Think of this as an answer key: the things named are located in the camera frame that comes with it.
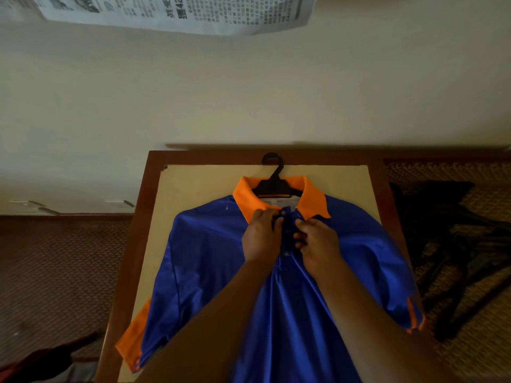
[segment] white wall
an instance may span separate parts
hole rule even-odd
[[[137,200],[165,143],[507,145],[511,0],[318,0],[310,25],[201,37],[0,26],[0,212]]]

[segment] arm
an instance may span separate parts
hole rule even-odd
[[[342,259],[335,231],[316,219],[296,225],[303,264],[316,280],[364,383],[460,381],[374,301]]]
[[[261,287],[279,255],[283,218],[257,210],[243,235],[245,264],[145,366],[137,383],[223,382],[236,359]]]

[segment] black plastic hanger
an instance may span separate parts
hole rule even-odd
[[[276,159],[278,168],[273,172],[268,180],[261,180],[252,192],[259,197],[279,197],[290,198],[291,196],[302,196],[302,191],[291,188],[286,180],[279,177],[279,173],[284,169],[284,159],[278,153],[267,153],[264,155],[261,163],[266,164],[268,160]]]

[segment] orange collar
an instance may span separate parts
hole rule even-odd
[[[266,210],[270,208],[282,208],[265,203],[252,192],[252,189],[259,184],[259,181],[266,179],[267,178],[243,176],[234,189],[234,200],[248,223],[252,220],[253,213],[257,209]],[[324,218],[330,218],[330,214],[327,209],[327,199],[324,196],[324,193],[317,189],[306,176],[284,177],[284,180],[286,180],[291,187],[303,191],[297,208],[305,220],[316,215],[321,215]]]

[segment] wooden frame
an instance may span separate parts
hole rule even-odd
[[[502,150],[482,149],[476,152],[458,149],[440,152],[437,149],[331,148],[294,149],[279,147],[197,149],[191,151],[149,152],[137,207],[119,271],[112,311],[96,373],[96,382],[116,382],[122,359],[115,350],[129,323],[137,296],[151,218],[158,191],[160,172],[166,165],[258,165],[268,152],[280,154],[286,165],[367,165],[374,196],[383,227],[408,257],[406,244],[388,184],[384,160],[388,161],[510,161],[511,154]]]

